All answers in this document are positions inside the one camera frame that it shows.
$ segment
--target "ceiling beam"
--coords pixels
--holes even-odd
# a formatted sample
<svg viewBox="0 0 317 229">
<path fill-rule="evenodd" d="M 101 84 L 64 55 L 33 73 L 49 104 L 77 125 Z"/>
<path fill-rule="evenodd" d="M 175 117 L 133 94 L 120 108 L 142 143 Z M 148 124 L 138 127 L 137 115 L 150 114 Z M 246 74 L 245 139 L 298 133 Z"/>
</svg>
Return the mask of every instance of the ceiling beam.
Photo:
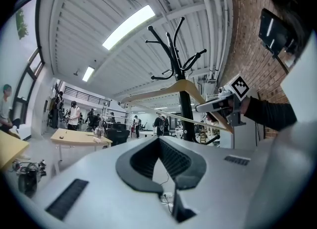
<svg viewBox="0 0 317 229">
<path fill-rule="evenodd" d="M 202 68 L 202 69 L 197 69 L 194 70 L 193 73 L 190 75 L 190 77 L 195 77 L 195 76 L 203 76 L 203 75 L 207 75 L 209 73 L 209 68 Z M 117 94 L 113 94 L 112 97 L 118 101 L 120 101 L 120 99 L 123 99 L 126 96 L 129 96 L 130 94 L 134 94 L 136 92 L 140 92 L 142 90 L 145 89 L 154 89 L 155 87 L 159 86 L 159 87 L 165 87 L 168 86 L 170 84 L 173 84 L 175 82 L 174 78 L 168 79 L 168 80 L 159 80 L 159 81 L 154 81 L 145 85 L 141 85 L 135 88 L 132 88 L 130 90 L 127 91 L 123 91 Z"/>
<path fill-rule="evenodd" d="M 184 6 L 182 8 L 173 10 L 169 12 L 166 17 L 168 20 L 173 20 L 175 18 L 187 15 L 189 13 L 197 12 L 200 10 L 206 9 L 205 3 L 204 2 L 197 2 L 194 4 L 190 4 L 187 6 Z M 107 64 L 109 64 L 114 58 L 122 52 L 128 45 L 130 45 L 133 41 L 135 41 L 137 38 L 141 37 L 143 34 L 146 32 L 149 32 L 147 30 L 147 27 L 151 24 L 153 27 L 157 27 L 159 25 L 162 25 L 166 23 L 165 17 L 156 17 L 151 19 L 151 22 L 144 22 L 140 26 L 138 26 L 135 31 L 131 32 L 131 35 L 124 41 L 121 42 L 118 46 L 114 47 L 114 51 L 105 59 L 105 61 L 102 63 L 102 65 L 96 70 L 94 76 L 98 76 L 99 74 L 103 73 L 104 68 L 106 67 Z"/>
</svg>

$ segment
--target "man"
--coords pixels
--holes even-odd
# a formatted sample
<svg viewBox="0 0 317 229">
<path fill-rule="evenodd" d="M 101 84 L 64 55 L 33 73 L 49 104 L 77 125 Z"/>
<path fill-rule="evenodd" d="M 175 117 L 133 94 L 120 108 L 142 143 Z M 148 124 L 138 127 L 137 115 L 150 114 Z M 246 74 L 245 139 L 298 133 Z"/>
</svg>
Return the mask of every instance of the man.
<svg viewBox="0 0 317 229">
<path fill-rule="evenodd" d="M 10 102 L 9 97 L 12 94 L 12 87 L 5 84 L 3 87 L 3 97 L 0 101 L 0 130 L 20 139 L 18 128 L 20 126 L 20 119 L 15 119 L 11 122 L 9 118 Z"/>
<path fill-rule="evenodd" d="M 88 114 L 87 114 L 87 119 L 85 120 L 85 123 L 87 122 L 87 121 L 89 121 L 89 123 L 91 122 L 91 120 L 93 119 L 93 116 L 94 116 L 94 109 L 93 108 L 91 108 L 91 110 L 88 112 Z"/>
<path fill-rule="evenodd" d="M 56 107 L 58 110 L 58 118 L 59 121 L 62 122 L 63 121 L 63 106 L 64 106 L 64 99 L 63 99 L 63 92 L 60 91 L 58 93 L 57 98 L 55 99 L 55 103 L 56 103 Z"/>
<path fill-rule="evenodd" d="M 80 117 L 80 108 L 77 106 L 76 101 L 71 102 L 70 116 L 67 129 L 77 131 L 78 119 Z"/>
<path fill-rule="evenodd" d="M 134 126 L 135 126 L 135 133 L 137 134 L 137 138 L 140 137 L 140 126 L 139 126 L 139 118 L 137 115 L 134 116 L 135 121 L 134 121 Z"/>
<path fill-rule="evenodd" d="M 169 136 L 168 119 L 160 113 L 157 114 L 158 116 L 152 125 L 153 127 L 157 127 L 157 136 Z"/>
</svg>

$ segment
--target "white ceiling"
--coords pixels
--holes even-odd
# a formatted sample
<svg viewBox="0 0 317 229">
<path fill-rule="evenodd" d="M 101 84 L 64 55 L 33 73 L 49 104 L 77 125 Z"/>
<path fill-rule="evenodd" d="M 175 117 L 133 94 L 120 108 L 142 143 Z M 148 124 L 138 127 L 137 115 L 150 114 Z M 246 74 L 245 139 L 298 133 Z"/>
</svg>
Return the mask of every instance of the white ceiling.
<svg viewBox="0 0 317 229">
<path fill-rule="evenodd" d="M 110 51 L 102 46 L 124 20 L 147 4 L 155 12 L 155 17 L 129 33 Z M 212 0 L 210 4 L 211 9 L 215 9 Z M 212 14 L 214 30 L 217 31 L 216 14 Z M 169 59 L 160 45 L 144 41 L 154 40 L 147 30 L 151 24 L 167 43 L 165 33 L 174 34 L 181 16 L 185 21 L 176 43 L 181 62 L 196 52 L 208 50 L 192 67 L 189 80 L 197 82 L 209 74 L 210 68 L 214 69 L 214 66 L 210 67 L 210 49 L 217 48 L 217 40 L 211 45 L 211 28 L 204 0 L 54 0 L 49 44 L 54 73 L 68 83 L 118 100 L 130 94 L 167 87 L 175 81 L 174 77 L 167 81 L 153 81 L 150 76 L 162 76 L 161 73 L 170 68 Z M 82 77 L 88 66 L 94 67 L 95 72 L 85 83 Z M 75 77 L 72 74 L 77 69 L 78 77 Z M 179 105 L 177 94 L 140 103 L 149 107 Z"/>
</svg>

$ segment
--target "wooden table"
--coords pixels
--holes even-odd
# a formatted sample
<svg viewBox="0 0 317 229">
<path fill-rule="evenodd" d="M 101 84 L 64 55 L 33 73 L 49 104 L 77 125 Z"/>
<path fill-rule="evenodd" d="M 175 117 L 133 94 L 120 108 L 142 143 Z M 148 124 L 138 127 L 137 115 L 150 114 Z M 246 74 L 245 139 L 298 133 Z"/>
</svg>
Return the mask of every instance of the wooden table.
<svg viewBox="0 0 317 229">
<path fill-rule="evenodd" d="M 28 142 L 0 131 L 0 169 L 5 170 L 28 146 Z"/>
<path fill-rule="evenodd" d="M 157 134 L 154 134 L 154 131 L 141 131 L 140 135 L 145 135 L 145 137 L 147 136 L 156 136 Z"/>
<path fill-rule="evenodd" d="M 83 131 L 74 131 L 59 128 L 53 136 L 51 136 L 51 141 L 53 144 L 58 145 L 59 148 L 59 160 L 62 161 L 61 155 L 61 146 L 62 145 L 70 145 L 70 146 L 94 146 L 95 151 L 97 150 L 97 146 L 105 146 L 111 147 L 112 141 L 101 137 L 100 143 L 97 143 L 93 140 L 94 134 L 92 132 L 83 132 Z M 57 159 L 54 160 L 56 174 L 59 174 L 59 167 L 57 163 Z"/>
</svg>

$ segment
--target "pipe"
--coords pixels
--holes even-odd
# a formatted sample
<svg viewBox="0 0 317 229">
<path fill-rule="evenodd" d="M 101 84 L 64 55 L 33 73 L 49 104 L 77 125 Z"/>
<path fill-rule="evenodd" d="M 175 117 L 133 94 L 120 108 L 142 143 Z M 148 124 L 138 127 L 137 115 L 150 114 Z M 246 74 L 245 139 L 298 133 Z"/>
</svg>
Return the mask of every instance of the pipe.
<svg viewBox="0 0 317 229">
<path fill-rule="evenodd" d="M 219 66 L 220 66 L 220 59 L 221 59 L 221 53 L 222 51 L 222 7 L 220 0 L 214 0 L 214 3 L 216 5 L 216 12 L 218 17 L 218 48 L 217 48 L 217 60 L 216 60 L 216 66 L 215 66 L 215 72 L 219 72 Z"/>
<path fill-rule="evenodd" d="M 219 66 L 217 68 L 218 71 L 215 72 L 215 80 L 217 80 L 218 77 L 219 77 L 220 70 L 221 70 L 221 67 L 222 67 L 222 64 L 223 64 L 224 54 L 225 54 L 226 47 L 227 47 L 229 7 L 228 7 L 227 0 L 223 0 L 223 4 L 224 4 L 224 43 L 223 43 L 223 50 L 222 50 L 222 56 L 221 56 L 220 64 L 219 64 Z"/>
<path fill-rule="evenodd" d="M 208 25 L 209 25 L 209 37 L 210 37 L 210 64 L 209 64 L 209 77 L 208 79 L 211 79 L 212 77 L 212 70 L 214 63 L 214 27 L 213 27 L 213 14 L 211 11 L 211 2 L 210 0 L 204 0 L 205 6 L 206 6 L 206 12 L 207 12 L 207 19 L 208 19 Z"/>
</svg>

